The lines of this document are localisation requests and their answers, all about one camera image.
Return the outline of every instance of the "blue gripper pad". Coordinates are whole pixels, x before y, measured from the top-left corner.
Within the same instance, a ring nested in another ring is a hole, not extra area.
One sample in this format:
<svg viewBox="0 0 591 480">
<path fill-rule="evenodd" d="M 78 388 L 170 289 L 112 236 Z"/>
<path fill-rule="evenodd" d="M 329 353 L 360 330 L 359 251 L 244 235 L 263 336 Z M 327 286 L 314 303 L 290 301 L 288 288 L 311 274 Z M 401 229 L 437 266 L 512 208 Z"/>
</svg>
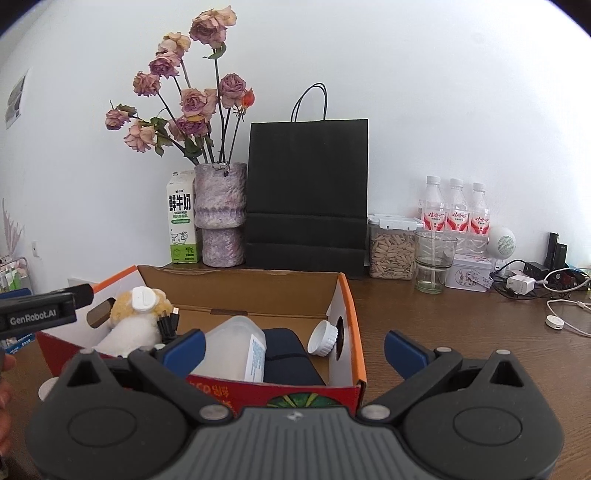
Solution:
<svg viewBox="0 0 591 480">
<path fill-rule="evenodd" d="M 434 358 L 431 354 L 433 357 L 395 330 L 390 330 L 384 339 L 386 360 L 405 380 L 425 368 Z"/>
<path fill-rule="evenodd" d="M 172 373 L 187 378 L 205 357 L 205 334 L 193 329 L 158 352 L 160 362 Z"/>
</svg>

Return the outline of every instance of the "glass cup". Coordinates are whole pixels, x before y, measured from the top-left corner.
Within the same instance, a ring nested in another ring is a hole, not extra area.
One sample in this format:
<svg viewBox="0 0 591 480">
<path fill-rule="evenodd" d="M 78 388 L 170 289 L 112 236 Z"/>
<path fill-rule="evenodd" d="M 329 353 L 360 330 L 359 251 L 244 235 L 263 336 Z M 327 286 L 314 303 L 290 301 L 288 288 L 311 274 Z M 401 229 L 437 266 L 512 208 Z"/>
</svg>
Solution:
<svg viewBox="0 0 591 480">
<path fill-rule="evenodd" d="M 457 238 L 424 230 L 414 237 L 415 282 L 418 291 L 441 293 L 456 253 Z"/>
</svg>

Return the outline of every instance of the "human hand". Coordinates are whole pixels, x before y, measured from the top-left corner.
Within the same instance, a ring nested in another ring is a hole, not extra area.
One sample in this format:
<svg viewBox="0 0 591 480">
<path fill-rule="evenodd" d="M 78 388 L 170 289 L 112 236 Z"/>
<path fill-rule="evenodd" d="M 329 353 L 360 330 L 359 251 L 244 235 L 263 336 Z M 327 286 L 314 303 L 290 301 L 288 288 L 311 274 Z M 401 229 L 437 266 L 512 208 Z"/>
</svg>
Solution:
<svg viewBox="0 0 591 480">
<path fill-rule="evenodd" d="M 17 364 L 17 360 L 12 356 L 6 354 L 4 356 L 3 371 L 10 370 Z M 8 381 L 2 377 L 0 380 L 0 454 L 5 456 L 10 451 L 10 415 L 6 411 L 7 405 L 12 400 L 12 387 Z"/>
</svg>

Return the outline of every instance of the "sunflower seeds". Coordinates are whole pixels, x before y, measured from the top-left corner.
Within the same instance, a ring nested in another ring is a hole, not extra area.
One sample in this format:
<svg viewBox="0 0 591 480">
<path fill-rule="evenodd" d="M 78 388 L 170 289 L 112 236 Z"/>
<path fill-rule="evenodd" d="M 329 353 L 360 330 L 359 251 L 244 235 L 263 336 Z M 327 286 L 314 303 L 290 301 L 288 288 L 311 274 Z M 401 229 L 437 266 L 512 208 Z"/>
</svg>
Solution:
<svg viewBox="0 0 591 480">
<path fill-rule="evenodd" d="M 414 233 L 372 230 L 369 275 L 373 278 L 410 280 L 413 273 Z"/>
</svg>

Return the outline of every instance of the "white bottle cap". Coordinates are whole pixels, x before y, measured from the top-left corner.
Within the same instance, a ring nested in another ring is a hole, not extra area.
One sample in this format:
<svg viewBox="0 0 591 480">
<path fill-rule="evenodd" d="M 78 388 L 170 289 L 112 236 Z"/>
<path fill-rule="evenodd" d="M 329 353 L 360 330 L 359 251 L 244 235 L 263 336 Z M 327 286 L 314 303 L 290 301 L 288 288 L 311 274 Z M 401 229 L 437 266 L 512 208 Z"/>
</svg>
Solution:
<svg viewBox="0 0 591 480">
<path fill-rule="evenodd" d="M 131 291 L 131 307 L 136 312 L 149 312 L 157 303 L 158 296 L 149 287 L 135 287 Z"/>
<path fill-rule="evenodd" d="M 49 380 L 45 380 L 41 386 L 39 387 L 39 400 L 44 401 L 46 399 L 46 397 L 49 395 L 49 392 L 51 391 L 51 389 L 53 388 L 53 386 L 56 384 L 56 382 L 59 380 L 59 377 L 53 377 L 50 378 Z"/>
<path fill-rule="evenodd" d="M 331 325 L 327 320 L 322 320 L 316 328 L 310 340 L 308 340 L 308 353 L 318 356 L 326 356 L 330 353 L 339 336 L 337 327 Z"/>
</svg>

